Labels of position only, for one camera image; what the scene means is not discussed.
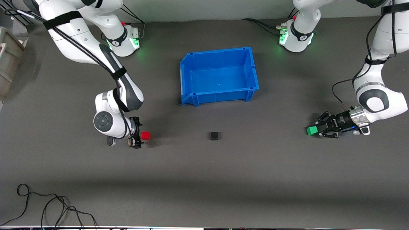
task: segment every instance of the red cube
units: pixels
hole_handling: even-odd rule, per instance
[[[142,140],[150,140],[151,139],[151,133],[147,131],[141,132],[141,139]]]

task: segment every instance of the blue crate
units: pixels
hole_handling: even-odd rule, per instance
[[[243,100],[258,90],[251,47],[187,54],[180,62],[182,105]]]

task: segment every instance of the green cube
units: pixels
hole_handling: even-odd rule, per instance
[[[313,136],[318,133],[318,128],[316,126],[308,127],[307,133],[308,133],[308,136]]]

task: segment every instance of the white wall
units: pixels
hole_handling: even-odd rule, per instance
[[[22,0],[13,3],[24,8]],[[124,3],[146,22],[285,18],[293,9],[292,0],[124,0]],[[380,15],[380,7],[371,9],[355,0],[342,0],[320,10],[325,18]],[[120,10],[115,14],[122,21],[135,22]]]

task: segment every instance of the grey table surface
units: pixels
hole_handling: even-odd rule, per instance
[[[29,28],[0,114],[1,222],[22,212],[16,187],[26,183],[68,196],[100,225],[408,229],[409,113],[373,124],[367,137],[305,130],[325,110],[342,111],[331,86],[362,66],[376,19],[323,19],[299,54],[247,21],[147,24],[142,49],[120,58],[146,98],[126,114],[152,133],[139,150],[125,141],[108,147],[93,127],[94,97],[115,87],[111,77],[66,59],[42,26]],[[186,53],[247,46],[260,84],[250,103],[179,105]],[[386,85],[405,95],[408,61],[400,54],[383,71]],[[357,105],[350,83],[336,91]],[[212,131],[222,139],[208,140]],[[33,196],[10,225],[38,225],[47,200]],[[45,223],[60,210],[52,204]],[[78,223],[70,214],[64,224]]]

